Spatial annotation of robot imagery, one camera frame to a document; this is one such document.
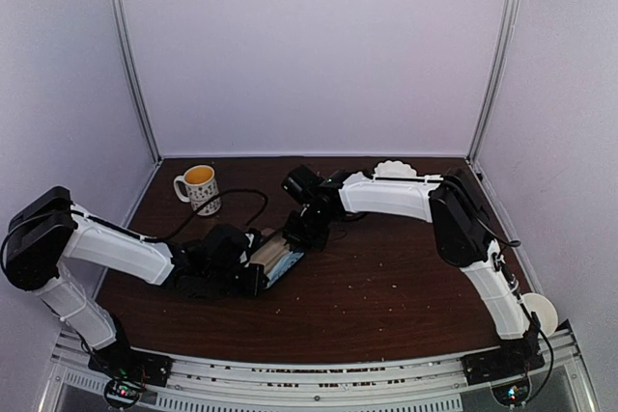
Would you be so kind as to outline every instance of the metal corner post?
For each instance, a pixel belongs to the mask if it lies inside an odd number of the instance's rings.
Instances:
[[[116,20],[116,32],[118,33],[118,40],[123,55],[123,65],[125,68],[126,80],[128,82],[131,99],[133,100],[137,118],[142,129],[142,133],[146,138],[146,143],[148,144],[148,149],[151,153],[153,163],[156,164],[161,160],[161,154],[156,144],[153,127],[151,125],[150,118],[148,117],[148,111],[146,110],[146,104],[144,103],[144,97],[142,95],[139,79],[137,77],[135,59],[133,58],[133,52],[131,50],[131,45],[128,38],[123,0],[110,0],[110,2],[112,4],[112,11],[114,12],[114,19]]]
[[[506,52],[509,47],[511,37],[513,36],[513,29],[515,27],[519,6],[520,0],[504,0],[502,22],[500,24],[498,41],[495,47],[495,53],[493,55],[492,71],[490,73],[487,89],[485,90],[481,114],[479,115],[478,123],[476,124],[476,129],[474,130],[474,137],[472,138],[472,144],[470,145],[470,150],[467,155],[468,161],[472,164],[476,162],[479,155],[483,138],[485,137],[490,121],[490,116],[492,115],[493,105],[497,97],[500,79],[502,78],[504,65],[506,63]]]

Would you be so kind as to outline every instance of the black cable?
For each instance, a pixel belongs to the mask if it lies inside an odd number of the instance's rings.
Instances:
[[[21,229],[22,227],[27,226],[28,224],[32,224],[33,222],[37,222],[37,221],[41,221],[42,219],[45,219],[47,217],[51,217],[51,216],[53,216],[55,214],[78,214],[80,216],[83,216],[83,213],[81,211],[74,211],[72,209],[66,210],[66,211],[63,211],[63,210],[49,211],[49,212],[46,212],[44,214],[39,214],[38,216],[29,217],[25,221],[20,222],[15,227],[10,229],[7,232],[7,235],[4,237],[4,240],[2,240],[2,245],[0,245],[0,267],[2,268],[2,272],[5,275],[7,275],[7,265],[6,265],[5,261],[4,261],[4,250],[7,247],[7,244],[9,243],[9,240],[11,239],[13,234],[15,232],[17,232],[19,229]]]
[[[491,235],[493,238],[495,238],[498,242],[502,243],[503,245],[508,246],[509,248],[518,248],[519,246],[521,246],[521,241],[519,241],[519,240],[511,240],[511,241],[505,240],[504,238],[499,236],[496,232],[494,232],[490,226],[485,224],[481,220],[481,218],[479,216],[474,216],[474,218],[476,219],[476,222],[478,222],[481,225],[481,227],[483,229],[485,229],[485,231],[489,235]]]
[[[186,226],[188,226],[188,224],[193,220],[193,218],[195,216],[198,215],[198,213],[200,211],[202,211],[206,206],[208,206],[210,203],[214,202],[215,200],[218,200],[219,198],[223,198],[226,195],[229,195],[231,193],[252,193],[254,195],[258,195],[260,197],[262,197],[262,200],[264,200],[264,202],[262,203],[262,206],[260,207],[260,209],[258,210],[258,212],[256,212],[253,216],[251,216],[249,218],[249,220],[247,222],[244,223],[244,225],[246,227],[249,227],[251,225],[251,223],[253,223],[253,221],[255,221],[258,217],[260,217],[262,215],[262,213],[265,211],[265,209],[268,206],[268,195],[266,193],[264,193],[261,190],[257,190],[255,188],[230,188],[228,190],[224,190],[221,193],[218,193],[217,195],[214,195],[213,197],[210,197],[207,201],[205,201],[202,205],[200,205],[200,207],[198,207],[197,209],[195,209],[193,212],[191,212],[186,219],[184,219],[184,221],[181,222],[181,224],[171,233],[163,236],[163,237],[149,237],[149,238],[145,238],[144,241],[147,243],[161,243],[164,241],[169,241],[172,238],[174,238],[176,235],[178,235],[180,232],[182,232],[184,230],[184,228]]]
[[[551,343],[549,342],[549,338],[547,337],[547,335],[545,334],[545,332],[541,329],[541,325],[540,323],[537,323],[537,321],[532,318],[532,316],[530,315],[530,313],[528,312],[528,309],[525,307],[525,305],[523,303],[521,303],[521,308],[523,309],[523,313],[525,314],[526,317],[528,317],[528,320],[530,321],[530,324],[534,325],[535,327],[537,327],[537,329],[539,330],[539,333],[541,334],[541,337],[543,338],[543,340],[545,341],[545,343],[548,345],[548,349],[549,349],[549,369],[548,369],[548,373],[545,376],[545,379],[543,380],[543,383],[541,383],[541,386],[534,392],[534,394],[530,397],[528,397],[528,399],[525,400],[526,405],[533,400],[534,398],[536,398],[545,388],[545,386],[548,384],[549,378],[551,377],[551,373],[553,372],[553,363],[554,363],[554,353],[553,353],[553,347],[551,346]]]

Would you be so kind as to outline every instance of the white wall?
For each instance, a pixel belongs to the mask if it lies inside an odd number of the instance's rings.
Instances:
[[[122,221],[151,170],[108,0],[0,0],[0,229],[63,184]],[[98,269],[81,266],[92,287]],[[0,276],[2,410],[33,410],[59,325]]]
[[[465,154],[503,0],[124,0],[166,155]]]
[[[618,2],[521,0],[480,161],[603,410],[618,372]]]

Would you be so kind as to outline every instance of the white mug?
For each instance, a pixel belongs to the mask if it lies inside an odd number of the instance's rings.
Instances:
[[[186,195],[181,191],[181,184],[186,189]],[[219,188],[214,178],[214,169],[211,166],[193,166],[182,176],[174,179],[174,190],[183,203],[191,203],[195,211],[214,195],[218,195]],[[221,208],[221,199],[217,198],[205,206],[198,214],[212,216]]]

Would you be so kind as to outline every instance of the mug handle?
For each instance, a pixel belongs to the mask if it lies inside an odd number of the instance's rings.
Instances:
[[[174,191],[176,192],[176,196],[178,197],[178,199],[183,202],[183,203],[189,203],[189,197],[187,197],[186,195],[184,195],[183,192],[181,192],[181,187],[180,184],[182,185],[186,185],[184,183],[184,176],[177,176],[174,179]]]

